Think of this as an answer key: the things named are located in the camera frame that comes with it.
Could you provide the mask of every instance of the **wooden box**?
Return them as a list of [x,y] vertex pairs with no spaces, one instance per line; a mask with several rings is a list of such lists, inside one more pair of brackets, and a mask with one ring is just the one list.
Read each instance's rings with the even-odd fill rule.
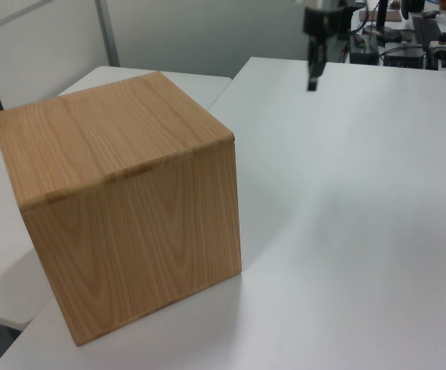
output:
[[161,73],[2,111],[0,147],[77,345],[241,272],[233,134]]

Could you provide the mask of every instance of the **white tabletop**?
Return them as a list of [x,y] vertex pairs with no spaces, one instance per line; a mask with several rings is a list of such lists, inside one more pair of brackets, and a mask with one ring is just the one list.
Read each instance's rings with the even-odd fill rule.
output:
[[[149,72],[152,71],[99,67],[63,93]],[[205,109],[231,82],[227,77],[164,74]],[[0,324],[24,329],[51,297],[51,288],[22,222],[0,152]]]
[[210,110],[236,137],[241,276],[80,348],[53,299],[0,370],[446,368],[446,80],[306,82],[251,59]]

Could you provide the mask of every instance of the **white wall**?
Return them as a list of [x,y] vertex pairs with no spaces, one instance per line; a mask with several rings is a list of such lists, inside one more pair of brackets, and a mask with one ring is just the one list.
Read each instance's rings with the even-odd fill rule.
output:
[[295,0],[106,3],[122,67],[234,77],[251,56],[307,56]]
[[5,108],[55,96],[95,67],[107,65],[94,0],[54,0],[0,26]]

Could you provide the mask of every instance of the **black device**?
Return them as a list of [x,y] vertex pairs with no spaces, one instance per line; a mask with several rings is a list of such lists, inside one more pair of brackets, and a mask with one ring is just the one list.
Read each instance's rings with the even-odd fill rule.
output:
[[342,19],[342,8],[327,12],[305,8],[303,32],[308,39],[308,91],[317,89],[318,78],[324,72],[327,62],[327,45],[325,40],[336,35]]
[[342,19],[339,23],[339,30],[337,31],[338,40],[348,40],[351,34],[351,17],[357,10],[364,8],[364,2],[355,2],[353,5],[345,5],[342,12]]
[[384,66],[423,69],[424,51],[421,45],[409,44],[409,46],[412,48],[406,49],[406,44],[397,42],[385,44]]
[[351,64],[378,64],[378,41],[375,35],[351,35],[349,42]]
[[364,34],[377,36],[377,41],[385,44],[386,42],[401,42],[402,35],[395,29],[385,27],[385,18],[387,17],[388,0],[378,2],[377,22],[375,25],[367,26],[363,29]]
[[434,19],[413,17],[413,27],[417,41],[426,51],[430,47],[430,42],[438,41],[441,34],[438,23]]
[[439,10],[430,10],[429,12],[424,12],[421,16],[424,19],[435,19],[439,14],[440,14]]

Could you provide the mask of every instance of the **box side face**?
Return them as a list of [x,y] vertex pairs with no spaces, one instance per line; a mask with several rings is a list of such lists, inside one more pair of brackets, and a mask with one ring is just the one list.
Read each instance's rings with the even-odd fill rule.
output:
[[220,141],[233,134],[159,72],[0,112],[21,212]]
[[77,345],[241,272],[233,143],[23,218]]

